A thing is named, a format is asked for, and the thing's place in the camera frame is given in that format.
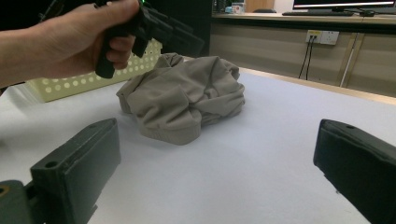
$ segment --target human hand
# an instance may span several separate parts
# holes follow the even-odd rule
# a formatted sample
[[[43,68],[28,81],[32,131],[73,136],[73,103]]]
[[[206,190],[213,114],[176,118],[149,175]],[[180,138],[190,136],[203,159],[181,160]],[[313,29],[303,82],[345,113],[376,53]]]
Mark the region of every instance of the human hand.
[[[128,21],[138,12],[136,0],[121,0],[107,7],[84,5],[30,28],[37,39],[38,60],[43,63],[42,77],[71,77],[90,73],[96,67],[103,45],[104,30]],[[134,37],[110,40],[106,56],[115,69],[125,68]]]

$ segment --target power socket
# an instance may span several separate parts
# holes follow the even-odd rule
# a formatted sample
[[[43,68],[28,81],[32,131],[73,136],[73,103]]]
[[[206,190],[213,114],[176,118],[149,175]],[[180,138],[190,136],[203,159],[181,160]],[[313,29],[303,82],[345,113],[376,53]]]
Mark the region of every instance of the power socket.
[[[336,31],[323,31],[320,39],[320,44],[335,45],[337,43],[338,35],[340,32]]]
[[[314,43],[320,44],[320,40],[321,40],[321,37],[322,37],[322,31],[319,31],[319,30],[308,30],[308,33],[306,34],[306,39],[305,39],[306,43],[308,43],[309,41],[311,41],[311,43],[312,43],[311,36],[315,36],[316,37],[315,40],[314,40]]]

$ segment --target plastic basket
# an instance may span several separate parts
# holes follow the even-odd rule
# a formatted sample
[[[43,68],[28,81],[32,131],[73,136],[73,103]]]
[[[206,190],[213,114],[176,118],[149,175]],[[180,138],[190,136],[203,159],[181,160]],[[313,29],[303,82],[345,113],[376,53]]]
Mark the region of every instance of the plastic basket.
[[[64,98],[66,96],[90,91],[117,82],[122,82],[132,76],[141,75],[151,70],[161,55],[163,45],[151,40],[148,43],[146,52],[142,58],[132,55],[128,61],[128,66],[123,70],[117,70],[111,79],[101,78],[94,72],[69,78],[49,79],[37,78],[26,81],[29,89],[34,92],[44,102],[49,102]]]

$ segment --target beige towel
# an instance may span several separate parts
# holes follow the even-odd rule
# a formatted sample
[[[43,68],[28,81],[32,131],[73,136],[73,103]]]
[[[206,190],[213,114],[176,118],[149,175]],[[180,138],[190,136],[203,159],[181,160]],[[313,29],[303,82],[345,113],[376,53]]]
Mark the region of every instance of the beige towel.
[[[201,125],[237,115],[245,103],[239,68],[219,57],[184,62],[162,55],[153,70],[125,83],[117,92],[122,111],[136,116],[149,138],[185,145],[199,137]]]

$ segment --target black handheld object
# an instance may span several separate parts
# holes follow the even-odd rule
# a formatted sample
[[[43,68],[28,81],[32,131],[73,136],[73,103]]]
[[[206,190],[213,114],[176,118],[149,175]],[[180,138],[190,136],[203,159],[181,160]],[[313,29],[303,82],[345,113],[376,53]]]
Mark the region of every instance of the black handheld object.
[[[354,126],[324,119],[314,164],[371,223],[396,223],[396,147]]]
[[[112,78],[114,75],[113,64],[107,59],[106,53],[110,49],[108,40],[115,36],[134,35],[132,53],[139,58],[144,55],[152,38],[179,54],[198,55],[201,51],[204,41],[192,34],[193,29],[190,26],[163,15],[147,4],[140,1],[139,4],[139,11],[132,19],[106,31],[104,45],[95,69],[96,75],[104,78]],[[97,0],[96,5],[104,7],[106,1]]]
[[[91,124],[35,164],[28,185],[0,182],[0,223],[88,223],[119,164],[117,121]]]

